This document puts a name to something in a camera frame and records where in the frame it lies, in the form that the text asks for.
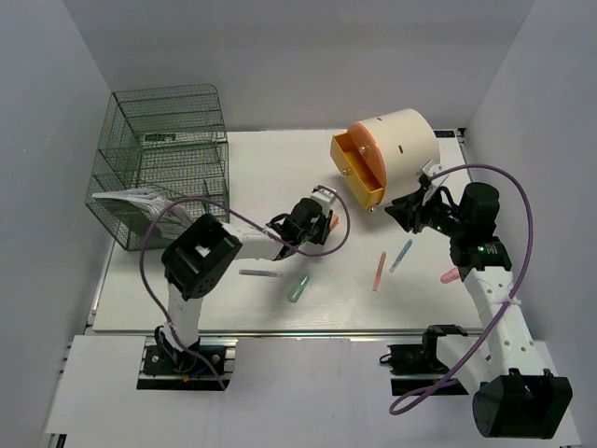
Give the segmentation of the grey setup guide booklet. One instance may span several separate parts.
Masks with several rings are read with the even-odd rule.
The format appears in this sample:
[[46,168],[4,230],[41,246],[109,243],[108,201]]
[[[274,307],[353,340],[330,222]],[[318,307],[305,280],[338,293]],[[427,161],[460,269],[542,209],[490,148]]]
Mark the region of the grey setup guide booklet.
[[[112,218],[141,238],[145,236],[149,225],[171,203],[169,199],[147,188],[96,192],[92,194],[92,199]],[[179,204],[163,215],[152,235],[172,241],[191,224],[190,214]]]

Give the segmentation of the pink highlighter cap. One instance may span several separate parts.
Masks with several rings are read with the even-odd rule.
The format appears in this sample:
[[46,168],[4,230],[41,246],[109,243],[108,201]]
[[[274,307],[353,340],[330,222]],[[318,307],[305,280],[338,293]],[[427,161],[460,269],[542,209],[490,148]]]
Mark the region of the pink highlighter cap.
[[459,270],[457,267],[452,268],[448,272],[442,274],[440,276],[440,282],[442,284],[449,284],[453,281],[456,281],[460,278]]

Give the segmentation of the green highlighter cap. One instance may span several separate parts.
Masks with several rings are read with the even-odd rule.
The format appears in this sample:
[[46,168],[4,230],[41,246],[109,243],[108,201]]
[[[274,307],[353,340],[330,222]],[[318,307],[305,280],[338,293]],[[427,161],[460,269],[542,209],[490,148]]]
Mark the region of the green highlighter cap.
[[299,301],[301,295],[303,294],[304,290],[306,289],[307,285],[310,283],[310,276],[305,274],[302,275],[301,278],[297,281],[297,283],[292,286],[290,292],[287,295],[287,299],[291,303],[296,303]]

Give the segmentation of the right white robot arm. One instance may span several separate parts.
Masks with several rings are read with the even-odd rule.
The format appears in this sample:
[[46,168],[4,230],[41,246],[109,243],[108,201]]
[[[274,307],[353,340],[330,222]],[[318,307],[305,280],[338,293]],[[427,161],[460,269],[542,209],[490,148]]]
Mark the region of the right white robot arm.
[[478,311],[477,340],[456,326],[431,326],[421,359],[434,372],[448,370],[436,386],[456,379],[472,397],[473,419],[485,438],[549,440],[573,397],[567,378],[552,373],[537,353],[516,298],[512,264],[495,236],[499,192],[485,183],[465,186],[458,204],[444,203],[444,188],[392,201],[385,211],[405,231],[424,228],[450,239],[451,261]]

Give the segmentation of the orange highlighter cap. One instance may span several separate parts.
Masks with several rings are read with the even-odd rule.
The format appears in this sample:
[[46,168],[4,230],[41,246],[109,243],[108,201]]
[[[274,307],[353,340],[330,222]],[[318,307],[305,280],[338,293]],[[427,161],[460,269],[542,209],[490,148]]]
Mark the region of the orange highlighter cap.
[[337,215],[333,214],[330,220],[329,228],[333,231],[339,224],[339,221],[340,218]]

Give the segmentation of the blue pen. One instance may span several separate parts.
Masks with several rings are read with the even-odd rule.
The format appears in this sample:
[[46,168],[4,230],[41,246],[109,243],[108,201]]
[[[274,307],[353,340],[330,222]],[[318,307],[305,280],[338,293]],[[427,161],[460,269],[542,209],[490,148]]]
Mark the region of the blue pen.
[[393,273],[396,270],[396,268],[399,266],[399,264],[402,262],[402,260],[406,257],[406,255],[408,254],[408,252],[412,246],[412,243],[413,243],[413,240],[408,239],[408,241],[402,247],[402,249],[396,256],[396,259],[393,261],[392,265],[389,268],[390,273]]

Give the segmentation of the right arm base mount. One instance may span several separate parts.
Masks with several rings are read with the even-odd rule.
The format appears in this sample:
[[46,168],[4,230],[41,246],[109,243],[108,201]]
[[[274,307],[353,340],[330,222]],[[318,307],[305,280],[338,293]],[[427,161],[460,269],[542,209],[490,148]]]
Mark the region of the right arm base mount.
[[379,358],[379,363],[391,372],[393,397],[434,385],[449,371],[439,361],[426,360],[421,343],[391,344],[388,352]]

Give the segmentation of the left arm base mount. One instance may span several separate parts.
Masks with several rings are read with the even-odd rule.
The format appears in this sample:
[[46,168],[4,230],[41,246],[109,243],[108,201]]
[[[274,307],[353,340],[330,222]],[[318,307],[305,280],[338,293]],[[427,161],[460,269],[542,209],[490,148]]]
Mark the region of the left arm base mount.
[[[222,344],[193,344],[215,368],[224,386],[228,386],[234,369],[234,348]],[[207,364],[186,353],[176,364],[157,343],[147,343],[138,373],[137,390],[215,391],[223,392]]]

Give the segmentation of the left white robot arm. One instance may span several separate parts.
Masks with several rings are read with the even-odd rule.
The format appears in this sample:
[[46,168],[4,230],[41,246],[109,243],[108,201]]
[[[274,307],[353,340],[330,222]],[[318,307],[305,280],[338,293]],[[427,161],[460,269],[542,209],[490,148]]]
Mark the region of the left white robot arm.
[[279,261],[291,257],[294,247],[323,245],[330,233],[335,201],[333,195],[319,189],[301,199],[290,213],[273,218],[264,231],[234,227],[206,214],[170,244],[161,262],[172,323],[164,324],[156,337],[168,365],[178,372],[195,366],[202,300],[234,260]]

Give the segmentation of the round white drawer organizer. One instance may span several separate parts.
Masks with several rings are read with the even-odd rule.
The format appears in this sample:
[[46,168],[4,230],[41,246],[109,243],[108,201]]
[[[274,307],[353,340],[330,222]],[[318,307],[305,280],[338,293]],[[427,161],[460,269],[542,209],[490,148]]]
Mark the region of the round white drawer organizer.
[[330,157],[358,205],[369,210],[415,192],[417,174],[440,161],[437,138],[414,109],[353,122],[332,137]]

